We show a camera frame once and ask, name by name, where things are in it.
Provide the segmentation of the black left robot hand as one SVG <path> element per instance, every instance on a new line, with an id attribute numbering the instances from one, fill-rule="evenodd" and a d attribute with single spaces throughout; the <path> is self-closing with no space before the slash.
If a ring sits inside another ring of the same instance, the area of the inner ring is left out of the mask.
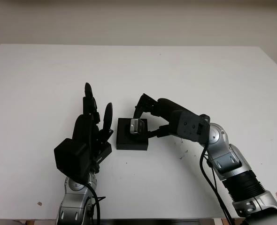
<path id="1" fill-rule="evenodd" d="M 78 116 L 72 135 L 73 140 L 84 143 L 89 158 L 89 171 L 99 173 L 100 163 L 112 152 L 111 144 L 108 142 L 113 134 L 111 129 L 113 118 L 112 103 L 108 103 L 104 113 L 103 127 L 99 129 L 100 114 L 97 111 L 96 100 L 89 83 L 85 84 L 85 96 L 83 97 L 83 113 Z"/>

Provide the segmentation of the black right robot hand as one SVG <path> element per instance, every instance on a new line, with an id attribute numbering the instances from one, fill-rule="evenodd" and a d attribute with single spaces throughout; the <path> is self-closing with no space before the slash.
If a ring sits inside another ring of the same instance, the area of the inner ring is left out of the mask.
<path id="1" fill-rule="evenodd" d="M 133 115 L 134 119 L 139 119 L 143 113 L 151 113 L 153 116 L 161 117 L 169 122 L 173 111 L 187 111 L 184 107 L 166 99 L 159 98 L 157 101 L 149 97 L 145 93 L 140 97 L 137 105 L 135 106 L 135 112 Z M 143 131 L 143 133 L 138 134 L 139 139 L 149 139 L 152 137 L 165 137 L 169 136 L 168 125 L 160 126 L 155 131 Z"/>

